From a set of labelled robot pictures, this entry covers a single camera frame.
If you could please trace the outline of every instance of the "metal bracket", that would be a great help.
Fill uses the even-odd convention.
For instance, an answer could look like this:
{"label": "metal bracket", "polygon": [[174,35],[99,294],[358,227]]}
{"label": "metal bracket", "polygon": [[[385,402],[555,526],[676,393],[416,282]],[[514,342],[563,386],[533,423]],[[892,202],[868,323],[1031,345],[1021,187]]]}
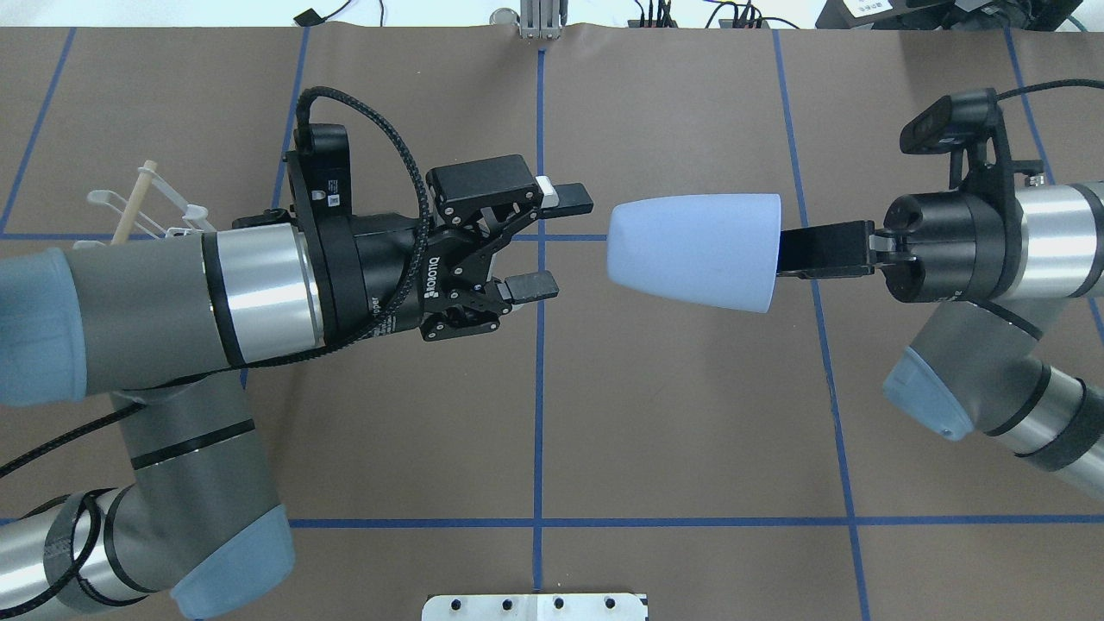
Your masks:
{"label": "metal bracket", "polygon": [[521,0],[518,33],[522,39],[560,39],[567,23],[567,0]]}
{"label": "metal bracket", "polygon": [[647,621],[648,596],[638,593],[526,593],[436,596],[422,621]]}

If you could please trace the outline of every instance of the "small white label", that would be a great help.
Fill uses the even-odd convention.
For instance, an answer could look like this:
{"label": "small white label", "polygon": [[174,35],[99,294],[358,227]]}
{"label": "small white label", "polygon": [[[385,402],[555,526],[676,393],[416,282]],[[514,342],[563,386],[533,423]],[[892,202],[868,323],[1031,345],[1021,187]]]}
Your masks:
{"label": "small white label", "polygon": [[857,18],[893,10],[889,0],[843,0],[843,4]]}

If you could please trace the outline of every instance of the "power cord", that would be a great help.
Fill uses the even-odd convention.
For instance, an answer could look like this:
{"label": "power cord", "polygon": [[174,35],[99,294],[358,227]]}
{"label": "power cord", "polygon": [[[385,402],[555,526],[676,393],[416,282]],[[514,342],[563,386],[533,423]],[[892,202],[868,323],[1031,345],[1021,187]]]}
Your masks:
{"label": "power cord", "polygon": [[1070,17],[1068,17],[1065,19],[1066,19],[1066,21],[1069,21],[1070,23],[1072,23],[1073,27],[1076,28],[1078,30],[1080,30],[1081,32],[1089,32],[1089,29],[1085,28],[1085,24],[1081,23],[1081,20],[1079,20],[1078,18],[1075,18],[1073,15],[1070,15]]}
{"label": "power cord", "polygon": [[299,103],[295,106],[296,123],[299,127],[306,127],[310,124],[310,106],[319,97],[333,99],[335,102],[344,104],[368,117],[369,120],[374,123],[375,126],[383,131],[383,134],[391,140],[391,144],[395,147],[395,150],[399,151],[399,157],[403,160],[403,165],[406,167],[406,172],[410,175],[411,182],[414,183],[414,192],[417,194],[418,223],[414,233],[414,252],[411,255],[410,261],[406,262],[406,265],[403,269],[403,275],[399,281],[399,286],[388,298],[388,303],[383,305],[383,308],[378,315],[365,322],[360,329],[353,330],[349,337],[318,349],[310,349],[299,354],[291,354],[289,356],[280,356],[269,360],[251,362],[241,367],[233,367],[234,370],[278,367],[294,362],[302,362],[344,349],[358,340],[370,337],[376,328],[389,320],[395,312],[399,310],[399,307],[402,306],[406,296],[410,295],[410,292],[417,284],[418,269],[422,266],[422,260],[425,257],[425,249],[429,243],[429,227],[433,224],[433,211],[429,208],[429,192],[425,188],[425,181],[422,179],[422,172],[418,170],[417,162],[414,161],[414,156],[411,155],[410,149],[406,147],[406,143],[403,141],[399,131],[395,130],[395,128],[388,122],[386,118],[383,117],[383,115],[375,112],[369,107],[368,104],[361,102],[352,95],[342,93],[337,88],[330,88],[329,86],[315,86],[307,88],[301,95],[299,95]]}
{"label": "power cord", "polygon": [[733,0],[704,0],[704,1],[710,2],[712,4],[716,4],[716,8],[713,9],[713,12],[709,15],[709,21],[705,22],[705,28],[713,25],[713,19],[716,18],[716,13],[719,13],[722,8],[732,7],[733,28],[758,29],[763,28],[763,22],[776,21],[788,24],[797,30],[800,30],[800,28],[796,23],[789,20],[783,18],[768,18],[763,15],[763,11],[761,11],[758,7],[754,6],[750,1],[744,4],[736,3]]}
{"label": "power cord", "polygon": [[46,442],[45,444],[42,444],[41,446],[32,449],[32,450],[23,453],[22,455],[15,457],[14,460],[6,463],[4,465],[0,466],[0,478],[3,478],[4,476],[8,476],[9,474],[15,472],[17,470],[23,467],[26,464],[33,462],[34,460],[41,457],[42,455],[45,455],[46,453],[49,453],[49,452],[51,452],[51,451],[53,451],[55,449],[60,449],[60,448],[64,446],[65,444],[68,444],[70,442],[72,442],[72,441],[74,441],[74,440],[76,440],[76,439],[78,439],[78,438],[81,438],[83,435],[87,435],[87,434],[92,433],[93,431],[103,429],[103,428],[105,428],[105,427],[107,427],[109,424],[117,423],[120,420],[129,417],[130,414],[132,414],[132,413],[135,413],[135,412],[137,412],[137,411],[139,411],[141,409],[144,409],[145,407],[146,407],[145,403],[137,403],[137,402],[135,402],[135,403],[131,403],[131,404],[127,406],[126,408],[123,408],[121,410],[117,410],[115,412],[112,412],[110,414],[107,414],[106,417],[103,417],[103,418],[96,419],[96,420],[94,420],[94,421],[92,421],[89,423],[83,424],[83,425],[81,425],[81,427],[78,427],[78,428],[76,428],[76,429],[74,429],[72,431],[67,431],[67,432],[59,435],[57,438],[54,438],[50,442]]}
{"label": "power cord", "polygon": [[1084,86],[1086,88],[1104,88],[1104,81],[1101,80],[1084,80],[1080,77],[1072,77],[1069,80],[1053,80],[1051,82],[1040,82],[1039,84],[1032,84],[1030,86],[1023,86],[1022,88],[1012,88],[1011,91],[1005,91],[1004,93],[997,95],[997,101],[1007,99],[1009,97],[1015,97],[1017,95],[1026,95],[1028,93],[1037,93],[1039,91],[1050,91],[1051,88],[1064,88],[1066,86]]}

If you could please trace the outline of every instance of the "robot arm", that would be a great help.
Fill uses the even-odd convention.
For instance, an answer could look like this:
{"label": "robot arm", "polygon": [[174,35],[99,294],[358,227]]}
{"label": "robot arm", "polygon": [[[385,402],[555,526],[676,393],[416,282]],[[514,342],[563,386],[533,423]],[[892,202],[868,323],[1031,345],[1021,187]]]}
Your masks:
{"label": "robot arm", "polygon": [[1104,183],[1048,186],[1042,162],[1012,160],[997,102],[991,88],[948,95],[902,130],[903,152],[951,154],[949,191],[899,198],[879,230],[784,231],[778,275],[881,270],[896,299],[942,303],[885,380],[890,401],[949,440],[979,429],[1104,499],[1104,392],[1032,357],[1070,298],[1104,294]]}
{"label": "robot arm", "polygon": [[[352,213],[348,138],[309,123],[318,96],[388,133],[421,218]],[[115,391],[120,411],[140,406],[119,423],[134,485],[0,527],[0,619],[91,614],[166,589],[189,619],[248,603],[286,577],[294,550],[237,373],[221,371],[414,328],[425,340],[491,333],[559,293],[548,272],[499,280],[491,266],[537,220],[588,213],[581,185],[553,186],[506,156],[433,169],[426,191],[397,134],[360,102],[312,88],[298,113],[290,210],[231,231],[0,261],[0,402]]]}

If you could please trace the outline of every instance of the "black device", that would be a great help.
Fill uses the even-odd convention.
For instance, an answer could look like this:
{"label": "black device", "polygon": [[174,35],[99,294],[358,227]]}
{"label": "black device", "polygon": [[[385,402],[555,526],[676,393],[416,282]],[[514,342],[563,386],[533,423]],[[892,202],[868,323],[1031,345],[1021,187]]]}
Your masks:
{"label": "black device", "polygon": [[898,198],[881,229],[863,220],[784,231],[778,275],[850,277],[880,269],[901,302],[1009,293],[1028,260],[1015,176],[1041,180],[1043,164],[1012,159],[996,91],[941,97],[904,126],[900,147],[949,155],[948,191]]}
{"label": "black device", "polygon": [[[341,125],[309,124],[285,154],[294,204],[242,218],[235,229],[289,222],[306,235],[326,343],[348,337],[378,315],[395,292],[413,252],[418,220],[352,212],[349,139]],[[436,224],[416,291],[369,336],[420,328],[426,340],[498,329],[514,305],[554,297],[549,272],[499,280],[499,250],[537,220],[590,213],[581,183],[542,188],[520,155],[434,168],[426,173]],[[555,201],[550,202],[550,194]]]}
{"label": "black device", "polygon": [[[1017,28],[1053,31],[1082,0],[989,0],[963,9],[953,0],[877,0],[877,12],[856,14],[845,0],[828,0],[817,18],[818,29],[990,30]],[[860,2],[867,7],[871,2]]]}

